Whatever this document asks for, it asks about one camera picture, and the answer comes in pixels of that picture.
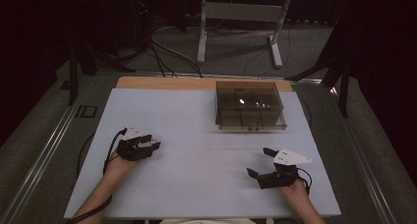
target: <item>human arm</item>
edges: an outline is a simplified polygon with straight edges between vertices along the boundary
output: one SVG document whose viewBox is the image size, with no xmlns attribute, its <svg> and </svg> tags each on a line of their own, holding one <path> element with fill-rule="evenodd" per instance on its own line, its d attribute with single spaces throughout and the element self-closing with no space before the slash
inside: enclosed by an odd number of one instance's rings
<svg viewBox="0 0 417 224">
<path fill-rule="evenodd" d="M 136 167 L 142 160 L 129 161 L 121 158 L 117 152 L 113 152 L 110 156 L 105 173 L 95 188 L 90 193 L 89 197 L 74 214 L 78 217 L 84 213 L 92 211 L 93 209 L 104 204 L 111 196 L 111 194 L 123 183 L 130 171 Z M 100 223 L 104 211 L 101 210 L 96 214 L 80 221 L 80 224 L 95 224 Z"/>
<path fill-rule="evenodd" d="M 304 182 L 297 179 L 289 187 L 280 187 L 288 204 L 300 215 L 304 224 L 324 224 L 325 220 L 310 201 Z"/>
</svg>

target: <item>clear container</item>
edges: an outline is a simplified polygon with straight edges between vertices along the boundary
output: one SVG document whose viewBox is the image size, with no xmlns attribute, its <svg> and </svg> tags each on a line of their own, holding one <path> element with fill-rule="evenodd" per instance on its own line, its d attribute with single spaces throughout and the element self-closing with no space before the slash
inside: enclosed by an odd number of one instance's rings
<svg viewBox="0 0 417 224">
<path fill-rule="evenodd" d="M 284 130 L 282 110 L 275 83 L 216 83 L 215 123 L 220 130 Z"/>
</svg>

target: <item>metal rail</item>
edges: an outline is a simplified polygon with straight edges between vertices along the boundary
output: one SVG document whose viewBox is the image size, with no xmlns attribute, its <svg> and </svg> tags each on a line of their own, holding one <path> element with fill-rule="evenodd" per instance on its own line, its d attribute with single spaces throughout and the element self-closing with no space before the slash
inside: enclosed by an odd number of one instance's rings
<svg viewBox="0 0 417 224">
<path fill-rule="evenodd" d="M 337 104 L 337 92 L 333 88 L 332 90 L 328 91 L 328 97 L 330 99 L 331 106 L 334 110 L 334 114 L 338 117 L 339 124 L 345 134 L 347 135 L 348 145 L 353 153 L 353 158 L 358 165 L 359 172 L 364 179 L 365 185 L 368 188 L 368 192 L 371 195 L 371 198 L 374 202 L 375 208 L 378 211 L 381 221 L 384 224 L 396 224 L 395 216 L 393 215 L 387 200 L 384 196 L 384 193 L 378 183 L 374 172 L 372 171 L 371 166 L 368 163 L 366 155 L 362 150 L 362 146 L 360 142 L 356 139 L 355 134 L 349 122 L 342 116 L 339 111 L 338 104 Z"/>
<path fill-rule="evenodd" d="M 61 142 L 61 139 L 65 136 L 65 133 L 72 119 L 74 118 L 74 115 L 76 114 L 76 109 L 80 105 L 81 98 L 86 89 L 88 88 L 91 80 L 92 77 L 85 77 L 85 79 L 83 80 L 82 85 L 80 86 L 81 92 L 79 94 L 79 97 L 76 99 L 73 106 L 69 106 L 66 109 L 64 115 L 60 119 L 57 127 L 53 131 L 42 152 L 36 158 L 35 162 L 28 171 L 23 183 L 19 187 L 6 212 L 1 217 L 1 224 L 18 223 L 18 220 L 24 208 L 26 207 L 31 195 L 33 194 L 34 189 L 36 188 L 37 184 L 42 178 L 42 175 L 46 170 L 49 161 L 54 155 L 55 150 Z"/>
</svg>

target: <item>table surface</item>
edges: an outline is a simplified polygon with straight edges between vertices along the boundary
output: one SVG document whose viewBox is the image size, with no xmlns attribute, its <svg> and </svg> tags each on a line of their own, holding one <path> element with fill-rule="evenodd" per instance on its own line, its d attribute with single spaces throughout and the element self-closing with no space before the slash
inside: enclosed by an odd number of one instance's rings
<svg viewBox="0 0 417 224">
<path fill-rule="evenodd" d="M 263 147 L 313 158 L 298 167 L 313 177 L 311 200 L 323 216 L 340 214 L 300 101 L 289 82 L 275 82 L 288 127 L 274 133 L 224 133 L 215 123 L 215 82 L 238 79 L 121 78 L 112 90 L 65 217 L 71 217 L 101 178 L 114 135 L 132 124 L 161 140 L 114 194 L 105 216 L 122 219 L 290 217 L 276 189 L 261 190 L 246 168 L 273 171 Z"/>
</svg>

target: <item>metal stand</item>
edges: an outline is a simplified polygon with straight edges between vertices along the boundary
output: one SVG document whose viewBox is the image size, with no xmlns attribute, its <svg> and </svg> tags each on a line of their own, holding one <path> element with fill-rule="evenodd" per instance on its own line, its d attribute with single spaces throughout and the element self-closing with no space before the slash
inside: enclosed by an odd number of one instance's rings
<svg viewBox="0 0 417 224">
<path fill-rule="evenodd" d="M 282 67 L 278 49 L 278 36 L 282 30 L 290 0 L 284 0 L 282 6 L 264 6 L 249 4 L 232 4 L 207 2 L 202 0 L 202 26 L 200 30 L 199 52 L 197 62 L 204 63 L 206 56 L 206 19 L 243 20 L 258 22 L 276 22 L 276 29 L 269 37 L 273 61 L 276 68 Z"/>
</svg>

